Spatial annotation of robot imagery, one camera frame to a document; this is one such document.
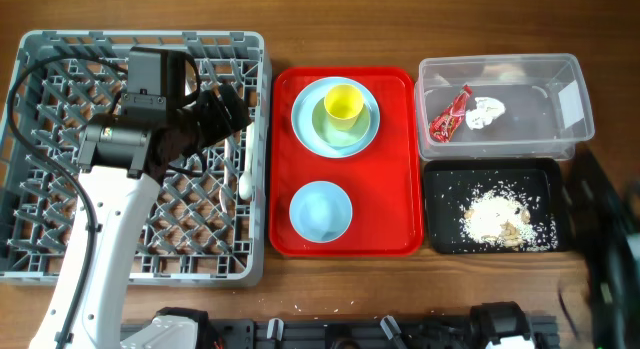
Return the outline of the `red plastic tray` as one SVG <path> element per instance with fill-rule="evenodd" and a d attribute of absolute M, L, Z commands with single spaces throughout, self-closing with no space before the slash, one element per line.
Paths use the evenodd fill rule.
<path fill-rule="evenodd" d="M 323 158 L 296 138 L 291 114 L 295 99 L 325 77 L 350 78 L 377 102 L 381 125 L 363 151 L 344 159 Z M 404 256 L 423 241 L 414 89 L 396 67 L 295 67 L 282 72 L 273 87 L 269 237 L 283 255 Z M 348 194 L 353 220 L 338 239 L 318 244 L 302 238 L 289 219 L 294 194 L 314 181 L 332 182 Z"/>

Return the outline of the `light blue bowl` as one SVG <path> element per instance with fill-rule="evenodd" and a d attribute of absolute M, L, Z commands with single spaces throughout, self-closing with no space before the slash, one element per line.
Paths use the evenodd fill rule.
<path fill-rule="evenodd" d="M 343 236 L 353 220 L 350 197 L 337 184 L 313 181 L 292 197 L 289 220 L 303 239 L 317 244 L 333 242 Z"/>

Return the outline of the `white tissue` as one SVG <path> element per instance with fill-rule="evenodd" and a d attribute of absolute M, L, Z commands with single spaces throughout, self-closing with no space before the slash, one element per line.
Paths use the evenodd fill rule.
<path fill-rule="evenodd" d="M 479 130 L 495 121 L 506 112 L 506 106 L 498 99 L 476 97 L 476 107 L 466 113 L 465 122 L 471 130 Z"/>

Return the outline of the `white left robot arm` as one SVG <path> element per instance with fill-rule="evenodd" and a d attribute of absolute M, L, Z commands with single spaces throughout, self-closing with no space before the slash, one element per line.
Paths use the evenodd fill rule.
<path fill-rule="evenodd" d="M 39 150 L 33 153 L 78 194 L 73 228 L 48 312 L 33 348 L 117 348 L 130 271 L 139 236 L 164 177 L 180 157 L 197 156 L 206 174 L 206 147 L 250 123 L 248 108 L 229 85 L 217 92 L 186 90 L 193 56 L 134 47 L 125 89 L 80 135 L 74 175 Z"/>

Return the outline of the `clear plastic bin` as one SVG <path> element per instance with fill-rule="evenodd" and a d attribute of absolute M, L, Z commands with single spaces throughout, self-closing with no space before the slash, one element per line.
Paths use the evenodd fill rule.
<path fill-rule="evenodd" d="M 463 122 L 449 142 L 429 133 L 436 116 L 467 85 L 466 111 L 482 98 L 505 112 L 481 129 Z M 573 157 L 575 145 L 595 134 L 591 102 L 577 58 L 561 54 L 503 54 L 427 58 L 419 65 L 415 106 L 420 156 L 461 158 Z"/>

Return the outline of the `food scraps rice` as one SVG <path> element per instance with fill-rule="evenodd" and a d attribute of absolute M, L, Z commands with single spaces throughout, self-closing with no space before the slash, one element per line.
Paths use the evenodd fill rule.
<path fill-rule="evenodd" d="M 527 193 L 517 181 L 477 184 L 459 205 L 462 240 L 483 250 L 547 252 L 559 246 L 556 221 L 544 196 Z"/>

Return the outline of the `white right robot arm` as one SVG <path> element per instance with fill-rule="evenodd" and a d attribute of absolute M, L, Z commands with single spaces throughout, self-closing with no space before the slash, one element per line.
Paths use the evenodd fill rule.
<path fill-rule="evenodd" d="M 577 152 L 560 198 L 552 201 L 564 215 L 568 247 L 587 267 L 587 306 L 596 348 L 639 346 L 639 218 L 632 201 L 639 183 L 620 197 L 590 149 Z"/>

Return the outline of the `yellow plastic cup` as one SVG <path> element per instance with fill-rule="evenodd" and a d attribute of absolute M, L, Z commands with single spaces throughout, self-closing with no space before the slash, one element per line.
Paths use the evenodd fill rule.
<path fill-rule="evenodd" d="M 333 86 L 324 97 L 330 124 L 337 130 L 350 130 L 364 107 L 361 90 L 351 84 Z"/>

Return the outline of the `white plastic spoon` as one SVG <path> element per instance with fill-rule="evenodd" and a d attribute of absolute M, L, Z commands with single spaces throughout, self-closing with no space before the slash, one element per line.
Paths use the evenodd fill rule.
<path fill-rule="evenodd" d="M 244 171 L 239 178 L 238 191 L 239 196 L 243 200 L 250 200 L 253 194 L 252 184 L 252 160 L 253 160 L 253 148 L 254 148 L 254 124 L 251 123 L 246 128 L 245 138 L 245 158 L 244 158 Z"/>

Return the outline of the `red snack wrapper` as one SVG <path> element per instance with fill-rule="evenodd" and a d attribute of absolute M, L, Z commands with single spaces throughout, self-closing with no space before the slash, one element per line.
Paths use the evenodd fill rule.
<path fill-rule="evenodd" d="M 465 84 L 452 103 L 429 124 L 429 134 L 440 143 L 451 141 L 466 116 L 466 104 L 473 91 Z"/>

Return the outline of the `grey dishwasher rack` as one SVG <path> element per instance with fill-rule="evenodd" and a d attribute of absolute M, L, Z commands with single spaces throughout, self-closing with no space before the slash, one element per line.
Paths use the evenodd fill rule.
<path fill-rule="evenodd" d="M 198 70 L 189 89 L 234 87 L 254 124 L 253 194 L 239 196 L 246 129 L 232 145 L 228 212 L 223 213 L 224 141 L 206 147 L 208 169 L 197 156 L 180 158 L 166 173 L 141 230 L 130 281 L 134 285 L 252 286 L 263 272 L 266 214 L 265 151 L 272 68 L 263 37 L 253 31 L 35 30 L 19 44 L 11 85 L 17 129 L 1 131 L 1 278 L 16 285 L 52 285 L 62 266 L 76 213 L 68 180 L 34 155 L 39 150 L 77 175 L 80 135 L 125 89 L 135 46 L 183 51 Z"/>

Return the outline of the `large light blue plate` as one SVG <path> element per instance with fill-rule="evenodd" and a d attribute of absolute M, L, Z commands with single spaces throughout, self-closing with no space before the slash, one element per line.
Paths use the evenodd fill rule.
<path fill-rule="evenodd" d="M 361 90 L 371 119 L 369 131 L 364 138 L 347 147 L 329 146 L 319 138 L 312 125 L 312 113 L 316 104 L 320 100 L 324 101 L 328 91 L 339 84 L 351 84 Z M 341 159 L 363 151 L 374 140 L 380 127 L 380 109 L 373 94 L 362 84 L 345 77 L 326 77 L 307 85 L 298 94 L 292 105 L 291 124 L 297 139 L 306 149 L 322 157 Z"/>

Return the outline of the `white plastic fork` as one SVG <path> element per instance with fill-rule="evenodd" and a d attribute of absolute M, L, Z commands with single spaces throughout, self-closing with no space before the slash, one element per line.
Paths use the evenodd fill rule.
<path fill-rule="evenodd" d="M 223 213 L 228 212 L 228 192 L 230 190 L 229 182 L 231 172 L 229 170 L 229 164 L 231 163 L 232 145 L 231 140 L 227 138 L 224 141 L 224 157 L 223 157 L 223 184 L 219 190 L 219 201 Z"/>

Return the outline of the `small green plate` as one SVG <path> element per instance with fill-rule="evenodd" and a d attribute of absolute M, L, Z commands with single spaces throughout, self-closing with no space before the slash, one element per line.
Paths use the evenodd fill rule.
<path fill-rule="evenodd" d="M 331 147 L 347 147 L 356 144 L 369 131 L 371 125 L 367 105 L 363 106 L 355 124 L 346 131 L 336 129 L 329 119 L 324 101 L 320 100 L 312 113 L 312 125 L 319 138 Z"/>

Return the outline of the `black plastic tray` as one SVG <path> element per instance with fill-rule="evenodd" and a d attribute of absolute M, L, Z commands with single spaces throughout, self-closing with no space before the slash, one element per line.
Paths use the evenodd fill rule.
<path fill-rule="evenodd" d="M 559 165 L 549 158 L 534 159 L 471 159 L 434 161 L 426 165 L 423 173 L 426 221 L 431 246 L 442 254 L 524 252 L 505 249 L 483 250 L 478 244 L 465 244 L 462 240 L 459 205 L 479 184 L 486 188 L 495 180 L 517 181 L 527 193 L 544 196 L 548 212 L 556 221 L 559 246 L 554 251 L 567 251 L 565 231 L 569 228 L 564 215 L 556 215 L 552 201 L 560 198 L 563 187 Z"/>

